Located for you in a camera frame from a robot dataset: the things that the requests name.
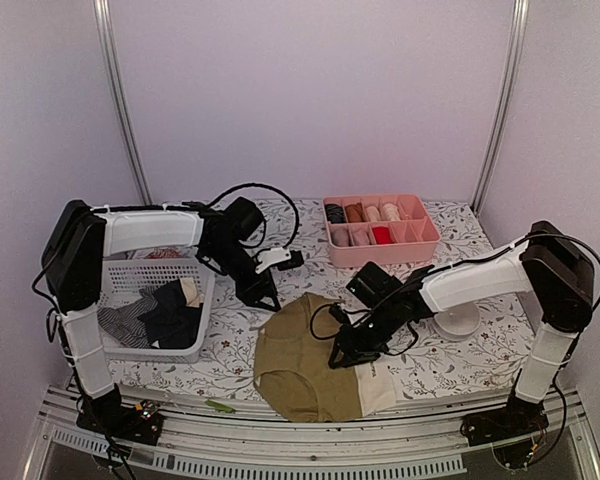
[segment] pink organizer box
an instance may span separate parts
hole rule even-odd
[[[431,217],[422,201],[416,195],[364,195],[356,197],[328,197],[323,200],[323,207],[329,203],[340,205],[343,209],[347,205],[361,203],[364,212],[364,222],[336,223],[327,220],[323,208],[329,244],[329,257],[334,266],[338,268],[362,267],[371,261],[379,265],[394,263],[426,262],[431,260],[436,246],[440,241],[440,233],[433,224]],[[389,221],[382,206],[392,203],[398,207],[400,221]],[[370,222],[367,218],[366,208],[374,205],[381,215],[381,221]],[[387,227],[391,234],[390,245],[377,245],[372,229],[374,227]],[[338,247],[334,244],[332,234],[338,229],[345,229],[349,235],[349,247]],[[364,230],[369,236],[371,245],[356,246],[353,234],[357,230]]]

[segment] green object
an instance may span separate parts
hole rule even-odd
[[[204,402],[204,404],[210,406],[211,408],[215,408],[216,412],[236,413],[235,408],[228,405],[223,405],[222,403],[214,402],[213,400],[207,400]]]

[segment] white wall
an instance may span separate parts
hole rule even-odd
[[[482,222],[495,243],[537,219],[600,253],[600,1],[533,0]],[[565,373],[600,446],[600,309]]]
[[[0,1],[0,480],[68,373],[29,284],[64,204],[138,202],[91,2]]]
[[[468,200],[513,3],[111,2],[154,197],[258,180],[305,197]]]

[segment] robotic arm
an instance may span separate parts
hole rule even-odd
[[[561,237],[550,223],[538,222],[511,245],[437,270],[416,270],[404,284],[368,263],[347,289],[370,312],[352,324],[337,305],[330,308],[342,323],[330,367],[378,359],[389,353],[387,342],[399,328],[436,312],[494,295],[533,291],[543,309],[543,323],[507,406],[468,415],[462,432],[471,445],[478,445],[546,428],[542,400],[593,310],[593,265]]]
[[[241,242],[263,221],[262,212],[243,197],[225,210],[201,203],[91,208],[81,200],[65,207],[42,264],[58,311],[63,352],[89,409],[80,415],[79,426],[155,445],[162,425],[157,406],[150,402],[136,409],[123,407],[109,373],[97,318],[103,257],[142,248],[197,246],[196,258],[216,273],[229,275],[245,305],[277,311],[280,303],[270,268],[286,270],[303,260],[300,252],[286,248],[249,255]]]

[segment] plastic basket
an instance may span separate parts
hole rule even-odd
[[[102,289],[98,307],[122,307],[138,300],[140,289],[150,286],[159,287],[182,277],[194,278],[198,291],[204,293],[200,327],[195,343],[184,350],[128,348],[120,345],[113,337],[100,329],[104,352],[108,359],[134,362],[196,362],[209,327],[215,275],[193,258],[103,262]]]

